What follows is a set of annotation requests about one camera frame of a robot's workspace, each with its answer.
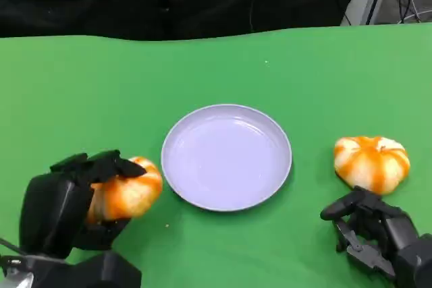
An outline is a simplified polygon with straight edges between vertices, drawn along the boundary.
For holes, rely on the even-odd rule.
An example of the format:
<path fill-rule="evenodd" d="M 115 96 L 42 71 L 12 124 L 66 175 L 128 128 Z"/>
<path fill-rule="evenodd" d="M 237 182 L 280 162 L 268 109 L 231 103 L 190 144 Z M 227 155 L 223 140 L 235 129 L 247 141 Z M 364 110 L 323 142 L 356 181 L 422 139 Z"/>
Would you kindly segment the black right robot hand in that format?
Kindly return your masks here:
<path fill-rule="evenodd" d="M 378 272 L 397 287 L 415 287 L 415 269 L 421 258 L 408 261 L 421 238 L 406 212 L 360 186 L 326 206 L 320 214 L 337 233 L 337 252 L 355 265 Z"/>

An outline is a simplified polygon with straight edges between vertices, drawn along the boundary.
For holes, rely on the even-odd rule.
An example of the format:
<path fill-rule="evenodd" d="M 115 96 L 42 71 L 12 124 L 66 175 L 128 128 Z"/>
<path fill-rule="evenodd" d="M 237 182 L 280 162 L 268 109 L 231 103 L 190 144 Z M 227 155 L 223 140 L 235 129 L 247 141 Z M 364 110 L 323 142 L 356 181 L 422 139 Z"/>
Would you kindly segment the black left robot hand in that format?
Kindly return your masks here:
<path fill-rule="evenodd" d="M 25 254 L 65 259 L 74 248 L 110 250 L 130 222 L 128 217 L 103 217 L 91 223 L 93 185 L 105 185 L 116 176 L 141 176 L 144 167 L 123 159 L 118 150 L 94 156 L 73 154 L 51 166 L 49 173 L 30 180 L 24 194 L 19 241 Z"/>

